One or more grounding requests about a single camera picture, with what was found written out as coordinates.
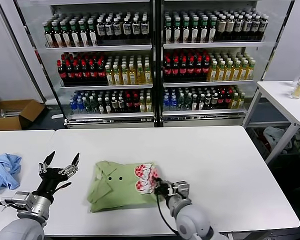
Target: white table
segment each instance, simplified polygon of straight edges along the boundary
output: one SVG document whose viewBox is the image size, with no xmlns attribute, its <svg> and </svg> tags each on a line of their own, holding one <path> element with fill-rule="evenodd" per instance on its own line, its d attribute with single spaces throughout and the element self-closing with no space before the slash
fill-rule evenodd
<svg viewBox="0 0 300 240">
<path fill-rule="evenodd" d="M 242 126 L 67 129 L 50 141 L 51 167 L 68 165 L 80 152 L 72 185 L 58 191 L 44 228 L 46 236 L 171 235 L 158 208 L 89 213 L 88 188 L 95 163 L 154 161 L 169 181 L 190 183 L 190 198 L 224 233 L 296 228 L 300 222 Z M 32 171 L 20 189 L 35 190 Z M 165 203 L 164 217 L 175 228 Z M 0 223 L 10 223 L 13 214 Z"/>
<path fill-rule="evenodd" d="M 280 141 L 265 160 L 265 162 L 269 164 L 282 152 L 300 128 L 300 98 L 293 99 L 290 97 L 294 90 L 292 81 L 258 81 L 257 87 L 248 113 L 243 120 L 243 127 L 246 128 L 248 126 L 261 96 L 266 97 L 291 123 Z"/>
<path fill-rule="evenodd" d="M 54 130 L 0 131 L 0 155 L 7 153 L 22 157 L 20 173 L 17 176 L 21 185 L 25 184 L 27 173 L 43 161 L 42 157 L 54 132 Z M 0 190 L 0 198 L 12 197 L 18 190 L 18 188 L 15 190 L 4 188 Z"/>
</svg>

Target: white wall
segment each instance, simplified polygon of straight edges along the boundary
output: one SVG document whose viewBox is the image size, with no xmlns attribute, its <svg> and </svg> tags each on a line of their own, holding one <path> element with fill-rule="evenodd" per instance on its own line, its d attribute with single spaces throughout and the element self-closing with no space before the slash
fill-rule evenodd
<svg viewBox="0 0 300 240">
<path fill-rule="evenodd" d="M 0 100 L 42 102 L 0 15 Z"/>
<path fill-rule="evenodd" d="M 292 81 L 300 73 L 300 0 L 295 0 L 265 81 Z"/>
</svg>

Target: blue bottle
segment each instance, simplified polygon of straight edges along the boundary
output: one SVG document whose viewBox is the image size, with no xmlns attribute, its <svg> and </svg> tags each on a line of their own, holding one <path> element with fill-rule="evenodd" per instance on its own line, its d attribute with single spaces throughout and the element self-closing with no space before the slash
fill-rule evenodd
<svg viewBox="0 0 300 240">
<path fill-rule="evenodd" d="M 167 112 L 170 109 L 170 100 L 168 98 L 168 95 L 164 95 L 163 98 L 163 111 Z"/>
<path fill-rule="evenodd" d="M 77 101 L 75 101 L 73 98 L 70 98 L 70 106 L 71 106 L 71 114 L 74 114 L 78 109 Z"/>
<path fill-rule="evenodd" d="M 170 111 L 176 111 L 177 110 L 177 99 L 176 95 L 172 95 L 171 103 L 170 103 Z"/>
<path fill-rule="evenodd" d="M 84 114 L 85 113 L 85 106 L 84 103 L 81 101 L 81 98 L 78 98 L 78 111 L 79 114 Z"/>
</svg>

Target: yellow bottle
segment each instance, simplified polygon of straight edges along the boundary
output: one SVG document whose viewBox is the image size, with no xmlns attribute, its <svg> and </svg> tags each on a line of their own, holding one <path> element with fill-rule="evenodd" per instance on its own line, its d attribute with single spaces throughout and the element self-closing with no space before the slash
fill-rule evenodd
<svg viewBox="0 0 300 240">
<path fill-rule="evenodd" d="M 237 60 L 234 67 L 231 70 L 230 79 L 232 81 L 238 80 L 239 70 L 240 70 L 240 61 Z"/>
<path fill-rule="evenodd" d="M 146 78 L 145 78 L 144 70 L 142 68 L 142 63 L 138 63 L 137 67 L 138 67 L 138 71 L 137 71 L 136 83 L 139 85 L 145 84 Z"/>
<path fill-rule="evenodd" d="M 206 77 L 207 82 L 214 82 L 216 78 L 216 73 L 217 73 L 217 61 L 212 62 L 212 66 L 209 69 L 208 76 Z"/>
<path fill-rule="evenodd" d="M 144 76 L 145 76 L 145 84 L 152 84 L 150 64 L 148 62 L 144 64 Z"/>
<path fill-rule="evenodd" d="M 120 81 L 120 74 L 118 70 L 118 65 L 113 65 L 113 76 L 114 76 L 114 83 L 115 85 L 122 85 Z"/>
<path fill-rule="evenodd" d="M 252 80 L 254 78 L 256 60 L 251 60 L 250 65 L 246 69 L 244 80 Z"/>
<path fill-rule="evenodd" d="M 225 61 L 220 61 L 220 65 L 216 70 L 216 74 L 215 74 L 215 80 L 218 82 L 221 82 L 224 79 L 224 73 L 225 73 Z"/>
<path fill-rule="evenodd" d="M 111 67 L 110 65 L 105 65 L 105 73 L 106 73 L 106 79 L 108 80 L 108 85 L 111 86 L 111 85 L 115 85 L 114 82 L 115 82 L 115 79 L 114 79 L 114 76 L 111 72 Z"/>
<path fill-rule="evenodd" d="M 122 68 L 122 81 L 123 81 L 123 85 L 129 85 L 129 74 L 127 71 L 127 65 L 122 64 L 121 65 Z"/>
<path fill-rule="evenodd" d="M 240 67 L 239 70 L 238 80 L 240 81 L 245 80 L 246 73 L 247 73 L 247 66 L 248 66 L 248 60 L 243 60 L 242 66 Z"/>
<path fill-rule="evenodd" d="M 129 64 L 129 77 L 130 77 L 130 84 L 136 85 L 136 72 L 133 63 Z"/>
<path fill-rule="evenodd" d="M 228 60 L 228 63 L 224 69 L 224 74 L 223 74 L 223 81 L 230 81 L 230 75 L 231 75 L 231 71 L 233 68 L 233 61 L 232 60 Z"/>
</svg>

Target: black cable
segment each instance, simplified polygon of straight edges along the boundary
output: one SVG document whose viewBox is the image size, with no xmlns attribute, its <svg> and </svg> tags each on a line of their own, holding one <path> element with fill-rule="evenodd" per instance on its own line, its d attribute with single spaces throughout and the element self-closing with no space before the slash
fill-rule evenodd
<svg viewBox="0 0 300 240">
<path fill-rule="evenodd" d="M 169 225 L 169 223 L 165 220 L 165 218 L 164 218 L 164 216 L 163 216 L 163 214 L 162 214 L 162 212 L 161 212 L 160 204 L 159 204 L 159 195 L 156 195 L 156 203 L 157 203 L 157 205 L 158 205 L 159 213 L 160 213 L 160 216 L 161 216 L 162 220 L 164 221 L 164 223 L 168 226 L 168 228 L 169 228 L 175 235 L 179 236 L 179 235 L 180 235 L 179 232 L 178 232 L 177 230 L 174 230 L 174 229 Z"/>
</svg>

